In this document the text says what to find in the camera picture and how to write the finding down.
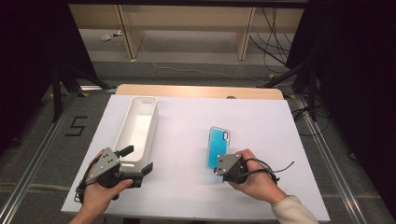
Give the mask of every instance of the wire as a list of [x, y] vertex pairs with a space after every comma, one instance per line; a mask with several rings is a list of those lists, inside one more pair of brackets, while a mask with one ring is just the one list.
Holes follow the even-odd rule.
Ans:
[[105, 44], [107, 44], [107, 45], [109, 45], [109, 46], [117, 46], [117, 53], [118, 53], [121, 57], [126, 58], [126, 59], [129, 59], [127, 56], [122, 55], [121, 52], [120, 52], [120, 46], [121, 46], [122, 44], [125, 43], [123, 40], [119, 40], [119, 43], [117, 43], [117, 44], [110, 44], [110, 43], [108, 43], [108, 42], [109, 42], [109, 41], [106, 41]]
[[[321, 109], [321, 108], [322, 109], [326, 109], [326, 107], [324, 107], [323, 105], [316, 105], [315, 106], [315, 109]], [[305, 115], [307, 115], [307, 111], [308, 111], [308, 106], [306, 106], [306, 107], [304, 107], [302, 109], [296, 109], [294, 111], [291, 111], [291, 114], [297, 113], [297, 115], [294, 116], [294, 121], [297, 121], [297, 120], [303, 118]], [[330, 119], [332, 118], [331, 116], [327, 116], [326, 117], [326, 116], [320, 115], [320, 114], [318, 114], [318, 111], [315, 111], [315, 115], [318, 115], [318, 116], [320, 116], [322, 118], [327, 119], [326, 126], [322, 130], [320, 130], [318, 133], [299, 133], [300, 136], [315, 136], [317, 134], [324, 133], [329, 128]]]
[[265, 45], [268, 45], [268, 47], [271, 47], [271, 48], [274, 48], [274, 49], [279, 49], [279, 47], [274, 46], [274, 45], [272, 45], [272, 44], [266, 42], [265, 40], [263, 40], [259, 33], [256, 33], [256, 35], [257, 35], [257, 37], [260, 39], [260, 41], [261, 41], [262, 43], [264, 43]]
[[[143, 45], [139, 42], [139, 40], [134, 36], [134, 38], [136, 39], [136, 41], [137, 41], [137, 43], [139, 44], [139, 46], [140, 46], [140, 48], [144, 51], [144, 52], [146, 52], [146, 50], [145, 50], [145, 48], [143, 47]], [[159, 66], [159, 65], [157, 65], [157, 64], [155, 64], [154, 62], [150, 62], [154, 67], [156, 67], [156, 68], [160, 68], [160, 69], [169, 69], [169, 70], [173, 70], [173, 71], [177, 71], [177, 72], [197, 72], [197, 73], [203, 73], [203, 74], [209, 74], [209, 75], [221, 75], [221, 76], [224, 76], [224, 77], [227, 77], [227, 78], [231, 78], [231, 79], [242, 79], [242, 78], [247, 78], [247, 79], [252, 79], [252, 80], [255, 80], [255, 81], [258, 81], [258, 82], [261, 82], [261, 83], [269, 83], [268, 81], [263, 81], [263, 80], [260, 80], [260, 79], [257, 79], [257, 78], [254, 78], [254, 77], [231, 77], [231, 76], [228, 76], [228, 75], [226, 75], [226, 74], [224, 74], [224, 73], [221, 73], [221, 72], [206, 72], [206, 71], [201, 71], [201, 70], [197, 70], [197, 69], [178, 69], [178, 68], [173, 68], [173, 67], [168, 67], [168, 66]], [[280, 86], [286, 86], [286, 85], [289, 85], [289, 84], [292, 84], [292, 82], [291, 83], [285, 83], [285, 84], [279, 84]]]
[[89, 186], [90, 184], [95, 183], [95, 182], [91, 182], [89, 184], [86, 184], [85, 181], [87, 180], [87, 177], [88, 177], [88, 174], [89, 174], [91, 168], [99, 161], [101, 156], [102, 156], [102, 154], [100, 154], [93, 161], [91, 161], [90, 165], [88, 166], [87, 171], [85, 171], [84, 176], [82, 177], [81, 181], [79, 182], [78, 186], [76, 187], [76, 196], [75, 196], [76, 203], [83, 203], [85, 188], [87, 188], [87, 186]]
[[282, 63], [283, 65], [285, 65], [285, 63], [284, 63], [283, 61], [281, 61], [280, 59], [278, 59], [274, 54], [270, 53], [267, 49], [263, 49], [259, 44], [257, 44], [257, 43], [253, 40], [253, 38], [252, 38], [251, 36], [250, 36], [249, 38], [250, 38], [250, 40], [253, 42], [253, 44], [255, 44], [255, 45], [257, 46], [258, 49], [264, 51], [264, 53], [269, 54], [269, 55], [270, 55], [271, 57], [273, 57], [275, 60], [277, 60], [278, 62], [280, 62], [280, 63]]
[[286, 168], [281, 169], [281, 170], [278, 170], [278, 171], [273, 171], [273, 169], [272, 169], [266, 162], [261, 161], [261, 160], [259, 160], [259, 159], [251, 158], [251, 159], [247, 159], [247, 161], [258, 161], [259, 163], [261, 163], [261, 165], [262, 165], [263, 167], [267, 167], [269, 170], [271, 170], [271, 172], [274, 172], [274, 173], [283, 172], [283, 171], [289, 169], [289, 168], [294, 164], [294, 161], [292, 161], [291, 164], [289, 164]]
[[289, 38], [288, 38], [288, 36], [286, 35], [286, 34], [283, 34], [285, 37], [286, 37], [286, 39], [289, 41], [289, 44], [291, 44], [291, 41], [289, 40]]
[[272, 22], [272, 25], [271, 25], [271, 23], [269, 22], [268, 17], [267, 17], [267, 15], [266, 15], [266, 13], [265, 13], [263, 7], [262, 7], [262, 14], [263, 14], [265, 20], [267, 21], [267, 24], [268, 24], [268, 26], [269, 26], [269, 28], [270, 28], [270, 30], [271, 30], [271, 33], [270, 33], [270, 35], [269, 35], [269, 37], [268, 37], [268, 41], [263, 41], [263, 40], [262, 40], [262, 42], [264, 42], [264, 43], [266, 44], [265, 49], [267, 49], [267, 47], [269, 46], [269, 42], [270, 42], [271, 36], [274, 35], [274, 38], [275, 38], [275, 40], [276, 40], [276, 48], [277, 48], [277, 50], [278, 50], [278, 52], [279, 52], [279, 56], [280, 56], [280, 58], [281, 58], [283, 64], [285, 64], [285, 60], [283, 59], [282, 53], [281, 53], [280, 51], [282, 50], [283, 55], [285, 56], [286, 59], [288, 59], [288, 55], [286, 54], [285, 49], [284, 49], [284, 48], [282, 47], [282, 45], [280, 44], [280, 42], [279, 42], [279, 40], [278, 40], [278, 38], [277, 38], [277, 35], [276, 35], [276, 7], [273, 8], [273, 22]]

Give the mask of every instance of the sleeve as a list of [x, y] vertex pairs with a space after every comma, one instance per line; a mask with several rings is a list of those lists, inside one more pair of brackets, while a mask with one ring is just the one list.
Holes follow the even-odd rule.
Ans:
[[306, 209], [294, 195], [288, 196], [279, 203], [273, 204], [272, 210], [277, 220], [282, 224], [318, 223], [312, 213]]

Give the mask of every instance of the cable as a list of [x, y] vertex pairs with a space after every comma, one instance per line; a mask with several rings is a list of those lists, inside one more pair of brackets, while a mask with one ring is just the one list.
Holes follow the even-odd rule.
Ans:
[[289, 38], [288, 38], [288, 36], [286, 35], [286, 34], [283, 34], [285, 37], [286, 37], [286, 39], [289, 41], [289, 44], [291, 44], [291, 41], [289, 40]]
[[270, 43], [268, 43], [268, 42], [265, 42], [265, 40], [262, 39], [262, 37], [260, 36], [259, 33], [256, 33], [256, 35], [257, 35], [257, 37], [260, 39], [260, 41], [261, 41], [262, 43], [264, 43], [265, 45], [268, 45], [268, 47], [271, 47], [271, 48], [274, 48], [274, 49], [279, 49], [279, 47], [274, 46], [274, 45], [272, 45], [272, 44], [270, 44]]
[[279, 40], [278, 40], [278, 38], [277, 38], [277, 35], [276, 35], [276, 7], [273, 8], [273, 23], [272, 23], [272, 25], [271, 25], [271, 23], [269, 22], [268, 17], [267, 17], [267, 15], [265, 14], [265, 11], [264, 11], [264, 8], [263, 8], [263, 7], [262, 7], [262, 14], [263, 14], [264, 18], [266, 19], [267, 24], [268, 24], [268, 26], [269, 26], [269, 28], [270, 28], [270, 30], [271, 30], [271, 33], [270, 33], [270, 35], [269, 35], [269, 37], [268, 37], [268, 41], [267, 41], [267, 42], [262, 41], [262, 42], [266, 43], [266, 48], [265, 48], [265, 49], [267, 49], [267, 47], [268, 47], [268, 45], [269, 45], [271, 36], [274, 35], [274, 38], [275, 38], [275, 40], [276, 40], [276, 48], [277, 48], [277, 50], [278, 50], [278, 52], [279, 52], [279, 56], [281, 57], [282, 62], [285, 63], [285, 60], [283, 59], [282, 53], [281, 53], [280, 51], [282, 50], [282, 52], [283, 52], [283, 54], [285, 55], [286, 59], [288, 59], [288, 55], [286, 54], [285, 49], [284, 49], [284, 48], [282, 47], [282, 45], [280, 44], [280, 42], [279, 42]]
[[294, 161], [292, 161], [291, 162], [291, 164], [289, 164], [286, 168], [284, 168], [284, 169], [281, 169], [281, 170], [277, 170], [277, 171], [274, 171], [274, 173], [279, 173], [279, 172], [283, 172], [283, 171], [285, 171], [285, 170], [287, 170], [287, 169], [289, 169], [292, 165], [294, 164]]
[[124, 44], [125, 42], [123, 41], [123, 40], [119, 40], [119, 43], [117, 43], [117, 44], [110, 44], [110, 43], [108, 43], [108, 41], [106, 41], [105, 42], [105, 44], [107, 44], [107, 45], [109, 45], [109, 46], [117, 46], [117, 53], [121, 56], [121, 57], [123, 57], [123, 58], [126, 58], [126, 59], [129, 59], [127, 56], [125, 56], [125, 55], [122, 55], [121, 54], [121, 52], [120, 52], [120, 45], [122, 45], [122, 44]]
[[[134, 36], [134, 38], [137, 40], [137, 43], [139, 44], [140, 48], [146, 52], [145, 48], [143, 47], [143, 45], [139, 42], [139, 40]], [[209, 74], [209, 75], [221, 75], [227, 78], [231, 78], [231, 79], [242, 79], [242, 78], [247, 78], [247, 79], [252, 79], [261, 83], [269, 83], [268, 81], [263, 81], [254, 77], [230, 77], [228, 75], [225, 75], [224, 73], [220, 73], [220, 72], [206, 72], [206, 71], [201, 71], [201, 70], [197, 70], [197, 69], [177, 69], [177, 68], [173, 68], [173, 67], [167, 67], [167, 66], [159, 66], [157, 64], [155, 64], [154, 62], [150, 62], [154, 67], [156, 68], [160, 68], [160, 69], [169, 69], [169, 70], [173, 70], [173, 71], [177, 71], [177, 72], [197, 72], [197, 73], [203, 73], [203, 74]], [[281, 86], [286, 86], [292, 84], [291, 83], [285, 83], [285, 84], [279, 84]]]
[[278, 62], [280, 62], [280, 63], [282, 63], [283, 65], [285, 65], [285, 63], [284, 63], [283, 61], [281, 61], [280, 59], [278, 59], [274, 54], [270, 53], [270, 52], [269, 52], [268, 50], [266, 50], [266, 49], [263, 49], [259, 44], [257, 44], [257, 43], [253, 40], [253, 38], [252, 38], [251, 36], [250, 36], [249, 38], [250, 38], [250, 40], [253, 42], [253, 44], [255, 44], [255, 45], [257, 46], [258, 49], [264, 51], [264, 53], [269, 54], [269, 55], [270, 55], [271, 57], [273, 57], [275, 60], [277, 60]]
[[[324, 107], [322, 105], [316, 105], [315, 109], [318, 109], [318, 108], [325, 109], [326, 107]], [[294, 121], [297, 121], [297, 120], [303, 118], [307, 114], [307, 110], [308, 110], [308, 106], [306, 106], [306, 107], [304, 107], [302, 109], [296, 109], [294, 111], [291, 111], [291, 114], [297, 113], [297, 115], [294, 116]], [[322, 130], [320, 130], [318, 133], [299, 133], [300, 136], [314, 136], [314, 135], [317, 135], [317, 134], [320, 134], [320, 133], [324, 133], [329, 128], [331, 117], [330, 116], [328, 116], [328, 117], [322, 116], [322, 115], [318, 114], [317, 111], [315, 111], [315, 114], [319, 115], [322, 118], [327, 119], [326, 126]]]
[[258, 160], [258, 159], [256, 159], [256, 158], [247, 159], [246, 162], [248, 162], [248, 161], [257, 161], [257, 162], [263, 167], [263, 169], [257, 169], [257, 170], [249, 171], [249, 172], [247, 172], [247, 173], [238, 175], [238, 176], [236, 177], [236, 179], [239, 179], [239, 178], [242, 178], [242, 177], [246, 177], [246, 176], [249, 176], [249, 175], [253, 175], [253, 174], [257, 174], [257, 173], [261, 173], [261, 172], [265, 172], [265, 173], [267, 173], [269, 176], [271, 176], [271, 179], [274, 181], [274, 183], [277, 184], [277, 181], [279, 181], [280, 178], [277, 178], [276, 175], [275, 175], [274, 173], [285, 171], [285, 170], [289, 169], [289, 167], [291, 167], [291, 166], [294, 164], [294, 161], [293, 161], [293, 162], [292, 162], [288, 167], [286, 167], [285, 169], [282, 169], [282, 170], [279, 170], [279, 171], [275, 171], [275, 172], [274, 172], [273, 169], [272, 169], [266, 162], [264, 162], [264, 161]]
[[86, 184], [85, 181], [87, 180], [88, 173], [90, 172], [91, 168], [99, 161], [102, 154], [97, 156], [93, 161], [91, 161], [90, 165], [88, 166], [87, 171], [85, 171], [84, 176], [82, 177], [81, 181], [79, 182], [78, 186], [76, 187], [76, 196], [75, 202], [76, 203], [83, 203], [84, 200], [84, 191], [87, 186], [93, 184], [95, 182], [91, 182], [90, 184]]

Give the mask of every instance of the white table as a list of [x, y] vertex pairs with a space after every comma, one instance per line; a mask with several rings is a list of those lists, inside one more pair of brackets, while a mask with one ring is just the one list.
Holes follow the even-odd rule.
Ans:
[[[76, 213], [75, 188], [101, 148], [113, 147], [131, 95], [114, 95], [98, 126], [62, 211]], [[275, 219], [270, 204], [221, 183], [205, 167], [211, 126], [231, 131], [230, 153], [246, 147], [274, 170], [295, 163], [278, 185], [297, 195], [319, 221], [330, 218], [284, 100], [158, 97], [159, 121], [151, 150], [154, 170], [142, 188], [127, 189], [107, 215], [123, 217], [260, 221]]]

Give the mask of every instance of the hand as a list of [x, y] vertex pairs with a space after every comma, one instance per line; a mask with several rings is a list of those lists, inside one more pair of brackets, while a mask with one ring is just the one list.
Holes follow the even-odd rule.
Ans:
[[[90, 173], [93, 171], [96, 164], [91, 168]], [[111, 200], [120, 192], [127, 189], [133, 183], [132, 179], [122, 180], [118, 185], [111, 189], [102, 187], [98, 183], [91, 184], [85, 188], [84, 203], [81, 206], [78, 214], [70, 223], [93, 223], [99, 216], [101, 216]]]
[[[244, 160], [256, 158], [250, 149], [236, 152], [242, 156]], [[247, 168], [249, 171], [262, 169], [257, 161], [248, 161]], [[244, 192], [246, 195], [257, 200], [266, 201], [270, 204], [278, 203], [285, 199], [288, 195], [280, 189], [267, 173], [256, 173], [249, 175], [247, 181], [243, 184], [230, 182], [230, 185], [237, 190]]]

